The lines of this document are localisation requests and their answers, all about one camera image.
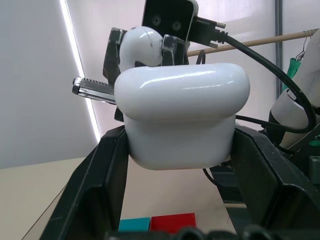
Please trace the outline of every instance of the red cube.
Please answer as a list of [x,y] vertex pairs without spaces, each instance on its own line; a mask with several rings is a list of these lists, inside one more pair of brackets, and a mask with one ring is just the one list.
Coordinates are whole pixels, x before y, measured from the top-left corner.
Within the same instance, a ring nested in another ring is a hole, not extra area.
[[150,220],[149,231],[163,231],[169,234],[176,234],[182,228],[196,226],[194,213],[153,216]]

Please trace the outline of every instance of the white backdrop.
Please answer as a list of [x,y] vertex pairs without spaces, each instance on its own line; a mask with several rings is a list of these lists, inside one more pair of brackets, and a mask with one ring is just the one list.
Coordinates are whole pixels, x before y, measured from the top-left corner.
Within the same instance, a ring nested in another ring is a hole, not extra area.
[[87,156],[97,144],[58,0],[0,2],[0,168]]

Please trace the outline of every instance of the white wall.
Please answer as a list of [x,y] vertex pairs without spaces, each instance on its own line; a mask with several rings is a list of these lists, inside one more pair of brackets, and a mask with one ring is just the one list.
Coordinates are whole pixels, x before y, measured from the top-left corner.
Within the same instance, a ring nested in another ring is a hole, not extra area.
[[0,168],[85,157],[96,145],[58,0],[0,3]]
[[[283,34],[293,34],[320,28],[319,0],[283,1]],[[305,38],[283,42],[283,70],[287,72],[290,58],[295,58],[303,49]]]

